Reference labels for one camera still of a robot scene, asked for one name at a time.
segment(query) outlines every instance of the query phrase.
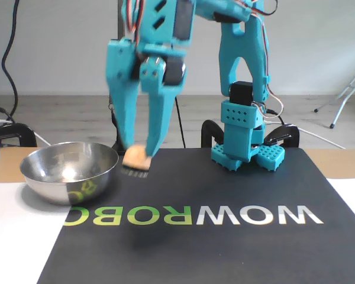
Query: metal bowl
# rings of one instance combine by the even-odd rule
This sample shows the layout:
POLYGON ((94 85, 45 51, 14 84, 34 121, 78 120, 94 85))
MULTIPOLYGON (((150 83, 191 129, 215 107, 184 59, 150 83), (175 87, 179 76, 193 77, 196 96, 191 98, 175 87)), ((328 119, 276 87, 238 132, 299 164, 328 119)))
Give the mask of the metal bowl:
POLYGON ((20 171, 27 185, 50 203, 76 205, 105 190, 118 159, 108 146, 67 142, 31 153, 20 171))

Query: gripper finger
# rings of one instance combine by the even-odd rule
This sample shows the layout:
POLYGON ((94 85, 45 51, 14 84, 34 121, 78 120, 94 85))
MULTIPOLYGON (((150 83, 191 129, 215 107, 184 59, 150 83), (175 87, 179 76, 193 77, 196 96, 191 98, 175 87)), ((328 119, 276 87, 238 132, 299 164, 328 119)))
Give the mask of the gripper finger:
POLYGON ((134 144, 139 81, 131 78, 135 45, 128 40, 111 41, 106 62, 106 81, 117 119, 117 131, 127 149, 134 144))
POLYGON ((146 144, 148 157, 153 157, 165 140, 175 98, 185 83, 186 73, 180 84, 165 86, 163 84, 165 72, 166 62, 159 57, 149 57, 142 63, 140 69, 142 90, 149 94, 149 136, 146 144))

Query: black bracket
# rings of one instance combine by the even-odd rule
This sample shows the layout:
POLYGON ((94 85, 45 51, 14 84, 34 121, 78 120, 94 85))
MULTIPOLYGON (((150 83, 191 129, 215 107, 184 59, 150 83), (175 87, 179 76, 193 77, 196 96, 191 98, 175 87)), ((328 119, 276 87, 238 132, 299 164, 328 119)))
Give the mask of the black bracket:
POLYGON ((272 146, 277 145, 278 142, 283 141, 280 145, 283 148, 298 148, 300 142, 300 131, 297 126, 293 124, 285 124, 277 127, 270 134, 264 138, 263 145, 272 146))
POLYGON ((9 138, 18 138, 20 147, 37 147, 34 131, 23 123, 5 124, 0 126, 0 141, 9 138))
POLYGON ((224 144, 224 132, 213 120, 206 120, 201 127, 201 148, 211 148, 212 138, 219 145, 224 144))

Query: floor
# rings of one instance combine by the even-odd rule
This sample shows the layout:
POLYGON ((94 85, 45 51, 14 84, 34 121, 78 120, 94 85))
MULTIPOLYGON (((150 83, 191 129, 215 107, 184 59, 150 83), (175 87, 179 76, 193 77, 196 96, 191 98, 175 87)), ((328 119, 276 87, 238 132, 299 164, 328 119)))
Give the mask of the floor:
MULTIPOLYGON (((329 100, 329 96, 282 96, 285 123, 293 123, 304 130, 318 134, 347 149, 355 149, 355 96, 344 107, 334 129, 329 129, 338 104, 317 108, 329 100)), ((186 146, 200 147, 201 125, 205 120, 214 120, 221 127, 220 108, 223 96, 180 96, 179 108, 186 146)), ((13 98, 0 96, 0 106, 11 109, 13 98)), ((267 106, 276 111, 279 105, 271 98, 267 106)), ((169 133, 163 148, 183 147, 176 109, 172 115, 169 133)), ((115 141, 115 128, 111 123, 106 96, 21 96, 15 114, 18 122, 28 124, 35 132, 50 143, 64 141, 94 141, 112 146, 115 141)), ((147 97, 138 99, 138 114, 135 140, 144 143, 148 129, 147 97)), ((269 125, 267 133, 276 125, 269 125)), ((301 134, 300 147, 304 149, 333 149, 334 146, 307 135, 301 134)))

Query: white wire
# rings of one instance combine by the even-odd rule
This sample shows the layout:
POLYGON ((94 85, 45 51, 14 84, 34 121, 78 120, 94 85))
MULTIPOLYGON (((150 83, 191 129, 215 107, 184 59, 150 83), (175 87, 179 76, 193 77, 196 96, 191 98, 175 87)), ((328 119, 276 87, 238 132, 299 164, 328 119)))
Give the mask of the white wire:
MULTIPOLYGON (((266 56, 266 65, 267 65, 267 66, 266 66, 266 76, 268 77, 268 74, 269 74, 269 72, 268 72, 268 53, 267 53, 268 50, 267 50, 266 39, 265 39, 266 26, 264 25, 264 22, 262 21, 262 19, 261 19, 257 14, 251 13, 251 16, 253 16, 253 17, 255 17, 255 18, 257 18, 257 19, 259 20, 260 25, 262 26, 262 29, 263 29, 263 48, 264 48, 264 55, 266 56)), ((275 100, 277 100, 277 101, 279 102, 279 104, 280 104, 280 106, 281 106, 280 112, 279 112, 277 115, 273 116, 273 117, 269 117, 269 116, 267 116, 267 115, 265 115, 265 114, 263 113, 263 111, 262 111, 262 109, 260 108, 260 106, 258 106, 257 104, 254 104, 254 105, 255 105, 256 107, 258 107, 258 110, 260 111, 261 115, 262 115, 264 118, 270 120, 270 119, 272 119, 272 118, 277 118, 277 117, 279 117, 280 115, 282 115, 282 113, 283 113, 283 111, 284 111, 284 104, 283 104, 283 102, 281 101, 281 99, 279 99, 279 98, 271 91, 269 84, 267 84, 267 91, 268 91, 268 93, 270 94, 270 96, 271 96, 272 98, 274 98, 275 100)))
POLYGON ((43 143, 45 143, 48 146, 51 146, 49 142, 47 142, 44 138, 42 138, 40 135, 34 132, 34 135, 37 136, 43 143))
MULTIPOLYGON (((1 120, 0 119, 0 123, 13 123, 10 120, 1 120)), ((45 143, 48 146, 51 146, 51 144, 49 142, 47 142, 47 140, 45 140, 44 138, 42 138, 39 134, 34 132, 34 135, 37 136, 43 143, 45 143)))
MULTIPOLYGON (((279 125, 281 125, 281 122, 277 122, 277 121, 265 121, 265 123, 268 125, 268 124, 279 124, 279 125)), ((302 128, 299 128, 299 127, 297 127, 298 128, 298 130, 300 130, 300 131, 302 131, 302 132, 304 132, 304 133, 307 133, 307 134, 309 134, 309 135, 312 135, 312 136, 314 136, 314 137, 316 137, 316 138, 318 138, 318 139, 321 139, 321 140, 323 140, 323 141, 325 141, 325 142, 327 142, 327 143, 329 143, 329 144, 331 144, 331 145, 334 145, 334 146, 336 146, 336 147, 338 147, 338 148, 340 148, 340 149, 346 149, 346 148, 344 148, 344 147, 342 147, 342 146, 340 146, 340 145, 338 145, 337 143, 334 143, 334 142, 332 142, 332 141, 330 141, 330 140, 327 140, 326 138, 324 138, 324 137, 321 137, 321 136, 319 136, 319 135, 317 135, 317 134, 314 134, 314 133, 312 133, 312 132, 309 132, 308 130, 305 130, 305 129, 302 129, 302 128)))

